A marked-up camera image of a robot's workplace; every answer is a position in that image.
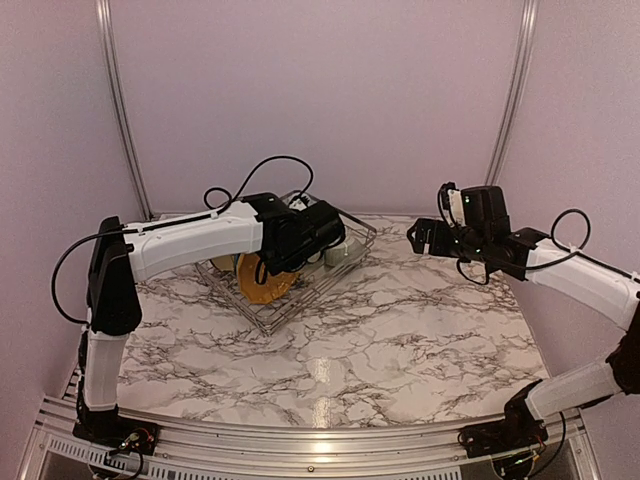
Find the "yellow polka dot plate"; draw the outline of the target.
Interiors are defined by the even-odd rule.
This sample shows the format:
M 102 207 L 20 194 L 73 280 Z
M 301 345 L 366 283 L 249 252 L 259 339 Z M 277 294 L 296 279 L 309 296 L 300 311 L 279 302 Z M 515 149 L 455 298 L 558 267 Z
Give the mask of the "yellow polka dot plate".
M 241 254 L 236 264 L 239 291 L 250 304 L 268 305 L 283 297 L 298 280 L 298 273 L 271 275 L 255 254 Z

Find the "grey green patterned bowl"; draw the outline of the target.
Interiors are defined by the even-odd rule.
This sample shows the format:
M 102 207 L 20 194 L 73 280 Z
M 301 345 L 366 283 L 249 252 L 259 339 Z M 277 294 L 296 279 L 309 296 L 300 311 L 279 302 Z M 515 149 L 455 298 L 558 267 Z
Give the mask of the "grey green patterned bowl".
M 324 262 L 327 267 L 337 267 L 348 264 L 364 251 L 364 245 L 357 238 L 347 236 L 340 244 L 324 252 Z

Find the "beige bird pattern plate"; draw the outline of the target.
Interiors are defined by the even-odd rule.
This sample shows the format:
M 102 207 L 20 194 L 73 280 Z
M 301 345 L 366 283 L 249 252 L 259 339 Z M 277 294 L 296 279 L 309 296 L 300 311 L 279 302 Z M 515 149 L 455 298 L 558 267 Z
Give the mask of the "beige bird pattern plate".
M 210 260 L 211 265 L 221 272 L 236 273 L 239 255 L 224 255 Z

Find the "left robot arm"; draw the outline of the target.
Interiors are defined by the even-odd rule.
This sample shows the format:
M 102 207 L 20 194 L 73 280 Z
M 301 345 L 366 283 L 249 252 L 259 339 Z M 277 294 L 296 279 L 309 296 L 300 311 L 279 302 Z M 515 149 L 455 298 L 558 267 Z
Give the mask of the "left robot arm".
M 272 276 L 294 273 L 346 237 L 338 210 L 316 201 L 298 210 L 272 193 L 169 220 L 102 221 L 90 262 L 87 321 L 78 352 L 76 437 L 112 448 L 152 450 L 158 427 L 125 418 L 117 380 L 125 344 L 142 320 L 137 285 L 160 273 L 236 254 L 256 254 Z

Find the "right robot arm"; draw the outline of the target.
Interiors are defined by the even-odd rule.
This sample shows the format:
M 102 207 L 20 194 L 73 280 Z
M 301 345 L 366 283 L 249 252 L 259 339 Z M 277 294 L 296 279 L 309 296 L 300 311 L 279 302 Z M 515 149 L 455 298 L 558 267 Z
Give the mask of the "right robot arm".
M 554 232 L 513 229 L 498 186 L 460 189 L 445 183 L 437 207 L 438 218 L 419 218 L 407 232 L 415 253 L 452 258 L 458 270 L 479 263 L 486 276 L 502 273 L 553 291 L 609 320 L 622 333 L 611 353 L 523 387 L 506 402 L 501 419 L 463 427 L 458 441 L 469 456 L 544 441 L 551 416 L 620 394 L 638 394 L 638 274 L 588 256 L 588 236 L 570 247 Z

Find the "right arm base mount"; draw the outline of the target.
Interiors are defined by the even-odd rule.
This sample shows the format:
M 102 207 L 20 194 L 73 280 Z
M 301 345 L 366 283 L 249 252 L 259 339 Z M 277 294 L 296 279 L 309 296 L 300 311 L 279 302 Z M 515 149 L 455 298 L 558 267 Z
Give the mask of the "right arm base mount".
M 497 455 L 542 445 L 548 440 L 546 425 L 539 421 L 521 427 L 506 419 L 467 425 L 460 429 L 457 441 L 468 458 Z

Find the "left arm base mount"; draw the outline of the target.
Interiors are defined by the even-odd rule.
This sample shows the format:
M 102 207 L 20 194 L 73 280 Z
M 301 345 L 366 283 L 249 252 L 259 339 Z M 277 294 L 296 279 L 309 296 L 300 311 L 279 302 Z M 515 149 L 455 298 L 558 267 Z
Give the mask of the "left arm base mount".
M 159 425 L 115 415 L 78 420 L 73 435 L 111 450 L 152 455 L 158 441 Z

